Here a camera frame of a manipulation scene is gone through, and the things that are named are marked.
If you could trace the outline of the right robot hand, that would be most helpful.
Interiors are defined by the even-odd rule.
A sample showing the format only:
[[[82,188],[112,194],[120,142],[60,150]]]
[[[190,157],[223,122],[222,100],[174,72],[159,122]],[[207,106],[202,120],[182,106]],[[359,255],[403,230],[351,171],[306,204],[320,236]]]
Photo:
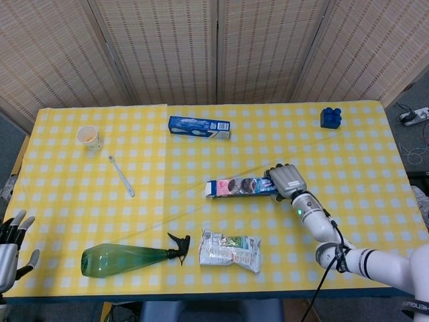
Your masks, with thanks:
[[[305,180],[293,164],[276,164],[264,172],[264,177],[268,177],[275,186],[277,192],[271,197],[276,202],[291,200],[295,192],[307,189]]]

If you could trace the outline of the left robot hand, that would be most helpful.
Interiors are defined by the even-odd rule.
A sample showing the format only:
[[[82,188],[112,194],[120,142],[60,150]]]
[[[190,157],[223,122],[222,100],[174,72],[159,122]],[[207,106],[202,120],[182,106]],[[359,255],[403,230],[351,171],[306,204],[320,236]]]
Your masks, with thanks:
[[[35,221],[34,216],[25,219],[26,210],[1,224],[1,294],[7,292],[16,281],[31,272],[38,263],[39,249],[32,252],[28,263],[18,268],[19,252],[27,230]]]

